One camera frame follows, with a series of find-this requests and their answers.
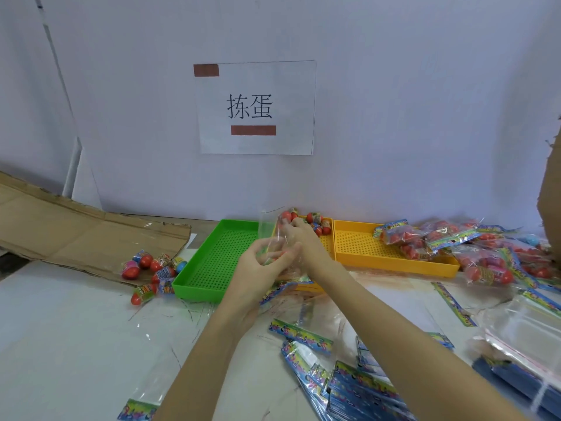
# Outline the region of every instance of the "hand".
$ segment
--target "hand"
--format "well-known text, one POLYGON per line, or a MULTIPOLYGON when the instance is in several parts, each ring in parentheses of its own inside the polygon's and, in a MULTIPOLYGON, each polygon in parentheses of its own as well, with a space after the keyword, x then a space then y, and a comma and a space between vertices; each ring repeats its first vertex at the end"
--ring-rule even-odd
POLYGON ((270 239, 257 240, 241 255, 230 285, 217 309, 227 318, 238 320, 235 327, 241 335, 254 324, 259 302, 270 290, 277 276, 291 265, 302 247, 301 244, 293 245, 277 260, 263 266, 257 260, 257 255, 269 242, 270 239))
POLYGON ((283 225, 283 231, 288 237, 289 242, 300 242, 302 244, 302 258, 304 266, 308 270, 311 278, 316 281, 326 268, 333 264, 329 253, 315 234, 314 229, 304 221, 296 217, 292 224, 283 225))

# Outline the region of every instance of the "white backdrop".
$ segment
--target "white backdrop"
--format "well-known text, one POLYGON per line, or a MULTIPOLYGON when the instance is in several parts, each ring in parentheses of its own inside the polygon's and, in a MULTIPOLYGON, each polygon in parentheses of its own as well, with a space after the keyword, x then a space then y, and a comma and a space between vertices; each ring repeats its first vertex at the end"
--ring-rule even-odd
POLYGON ((540 223, 561 0, 43 4, 105 209, 540 223), (308 59, 314 156, 200 154, 194 63, 308 59))
POLYGON ((74 123, 34 0, 0 7, 0 170, 61 192, 74 123))

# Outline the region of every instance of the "forearm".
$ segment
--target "forearm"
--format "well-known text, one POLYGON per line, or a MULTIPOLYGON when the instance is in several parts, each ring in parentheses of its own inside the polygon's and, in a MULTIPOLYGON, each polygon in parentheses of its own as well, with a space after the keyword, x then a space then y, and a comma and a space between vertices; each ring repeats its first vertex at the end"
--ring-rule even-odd
POLYGON ((338 263, 320 284, 420 420, 526 419, 456 355, 375 297, 338 263))
POLYGON ((228 364, 241 338, 221 307, 210 317, 154 421, 210 421, 228 364))

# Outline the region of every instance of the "cardboard flap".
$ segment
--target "cardboard flap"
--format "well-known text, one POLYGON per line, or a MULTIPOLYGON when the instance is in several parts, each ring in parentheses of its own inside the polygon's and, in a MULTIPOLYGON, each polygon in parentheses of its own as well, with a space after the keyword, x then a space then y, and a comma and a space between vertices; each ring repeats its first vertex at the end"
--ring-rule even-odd
POLYGON ((140 250, 153 256, 176 255, 191 235, 191 226, 106 213, 0 173, 0 247, 112 281, 121 278, 125 261, 140 250))
POLYGON ((543 228, 557 260, 561 260, 561 130, 553 143, 553 149, 545 167, 537 210, 543 220, 543 228))

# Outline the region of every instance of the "tabletop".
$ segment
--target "tabletop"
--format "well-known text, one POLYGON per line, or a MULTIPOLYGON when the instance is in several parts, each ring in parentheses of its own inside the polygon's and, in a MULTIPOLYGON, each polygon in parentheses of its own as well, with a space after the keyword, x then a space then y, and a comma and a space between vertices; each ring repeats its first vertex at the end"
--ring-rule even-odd
MULTIPOLYGON (((217 222, 184 222, 197 233, 186 249, 189 256, 217 222)), ((390 289, 407 283, 456 346, 455 353, 472 362, 468 341, 478 328, 461 324, 429 280, 368 272, 353 275, 390 289)), ((446 286, 472 310, 508 298, 504 292, 467 288, 461 278, 446 286)), ((169 387, 214 306, 168 296, 138 309, 131 306, 130 296, 131 288, 124 284, 41 261, 0 281, 4 418, 111 420, 147 382, 159 384, 156 389, 169 387)), ((316 419, 280 354, 282 337, 268 331, 273 315, 262 314, 239 343, 215 421, 316 419)))

